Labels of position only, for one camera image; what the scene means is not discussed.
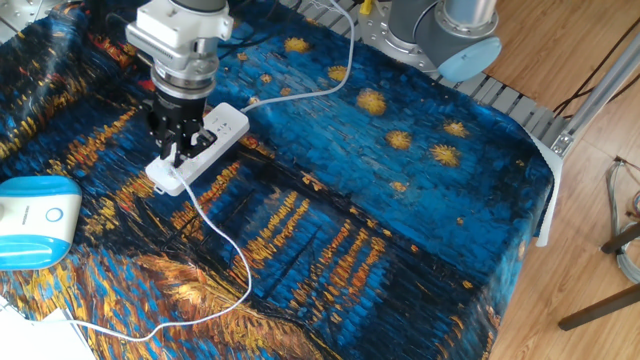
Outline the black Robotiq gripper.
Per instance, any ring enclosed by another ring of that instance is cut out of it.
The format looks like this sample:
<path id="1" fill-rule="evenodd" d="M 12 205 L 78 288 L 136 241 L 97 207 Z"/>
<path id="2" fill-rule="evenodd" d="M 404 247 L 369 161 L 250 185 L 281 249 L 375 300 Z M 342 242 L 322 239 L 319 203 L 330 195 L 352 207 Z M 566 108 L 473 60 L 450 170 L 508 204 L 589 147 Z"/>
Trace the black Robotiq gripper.
<path id="1" fill-rule="evenodd" d="M 205 98 L 182 99 L 165 92 L 153 94 L 147 123 L 160 148 L 160 160 L 179 167 L 182 154 L 194 158 L 217 141 L 218 137 L 212 131 L 202 127 L 205 106 Z M 178 125 L 187 131 L 182 141 L 182 154 L 180 138 L 176 134 Z"/>

